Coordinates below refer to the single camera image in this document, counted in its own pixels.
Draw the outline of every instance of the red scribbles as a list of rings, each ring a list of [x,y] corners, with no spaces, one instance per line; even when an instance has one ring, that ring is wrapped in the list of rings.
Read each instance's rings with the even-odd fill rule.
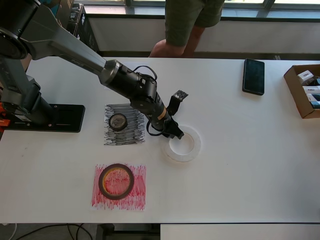
[[[144,210],[146,205],[146,166],[129,165],[134,176],[133,189],[128,196],[120,200],[110,200],[102,195],[99,190],[99,176],[107,167],[106,165],[95,166],[95,175],[93,180],[93,191],[91,206],[95,209],[123,209],[123,210]],[[123,193],[129,185],[128,174],[121,169],[113,170],[105,177],[106,190],[111,194]]]

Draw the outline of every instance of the white wall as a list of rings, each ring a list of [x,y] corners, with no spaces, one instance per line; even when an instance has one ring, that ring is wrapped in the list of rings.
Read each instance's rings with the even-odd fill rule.
[[[91,18],[101,51],[150,51],[165,37],[164,19]],[[320,23],[221,21],[198,52],[320,53]]]

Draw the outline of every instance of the open cardboard box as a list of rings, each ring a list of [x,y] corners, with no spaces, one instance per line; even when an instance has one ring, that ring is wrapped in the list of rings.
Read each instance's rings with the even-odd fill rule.
[[[320,118],[320,109],[314,109],[297,75],[309,70],[314,76],[320,76],[320,64],[293,65],[284,75],[296,107],[303,119]]]

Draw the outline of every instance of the smartphone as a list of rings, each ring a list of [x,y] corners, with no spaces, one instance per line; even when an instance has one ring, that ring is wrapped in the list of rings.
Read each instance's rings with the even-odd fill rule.
[[[242,91],[262,96],[265,93],[265,63],[252,59],[244,61]]]

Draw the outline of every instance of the person's leg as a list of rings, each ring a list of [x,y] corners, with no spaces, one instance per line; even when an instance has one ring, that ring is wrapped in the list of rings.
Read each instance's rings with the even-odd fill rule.
[[[166,0],[165,39],[154,46],[149,57],[181,57],[193,26],[204,6],[204,0]]]
[[[194,56],[194,52],[205,29],[205,27],[193,26],[188,43],[186,44],[184,52],[182,54],[183,58],[192,58]]]
[[[164,39],[153,47],[149,58],[179,58],[184,51],[185,46],[173,46]]]
[[[200,12],[194,23],[194,27],[192,28],[182,57],[193,57],[193,54],[205,29],[213,27],[219,22],[224,1],[225,0],[207,0],[204,8]]]

